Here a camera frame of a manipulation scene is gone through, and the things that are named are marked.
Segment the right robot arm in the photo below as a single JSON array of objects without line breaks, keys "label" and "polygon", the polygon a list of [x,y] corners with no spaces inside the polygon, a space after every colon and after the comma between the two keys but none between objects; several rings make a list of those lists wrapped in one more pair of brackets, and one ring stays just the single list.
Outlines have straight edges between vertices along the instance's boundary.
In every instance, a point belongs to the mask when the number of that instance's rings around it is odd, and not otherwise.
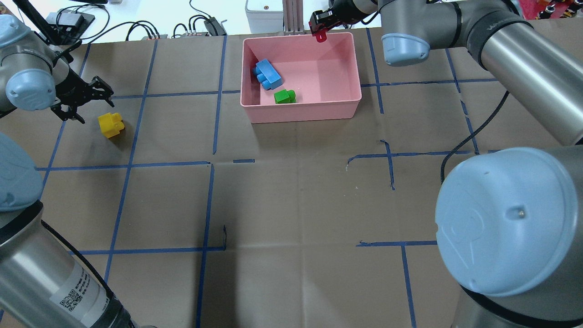
[{"label": "right robot arm", "polygon": [[[582,62],[535,31],[516,0],[334,0],[312,13],[331,29],[378,16],[385,62],[424,62],[466,48],[505,88],[493,112],[443,158],[436,243],[461,293],[454,328],[582,326]],[[512,96],[558,143],[448,160]]]}]

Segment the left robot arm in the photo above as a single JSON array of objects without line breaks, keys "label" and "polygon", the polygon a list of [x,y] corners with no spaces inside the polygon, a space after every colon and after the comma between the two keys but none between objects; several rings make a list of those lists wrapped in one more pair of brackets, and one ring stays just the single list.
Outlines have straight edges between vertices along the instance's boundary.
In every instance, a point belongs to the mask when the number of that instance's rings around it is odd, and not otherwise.
[{"label": "left robot arm", "polygon": [[[1,15],[1,116],[49,108],[61,120],[83,118],[92,100],[111,104],[100,77],[86,82],[65,52],[50,48],[10,13]],[[27,328],[137,328],[84,256],[42,220],[42,177],[25,150],[1,139],[1,309]]]}]

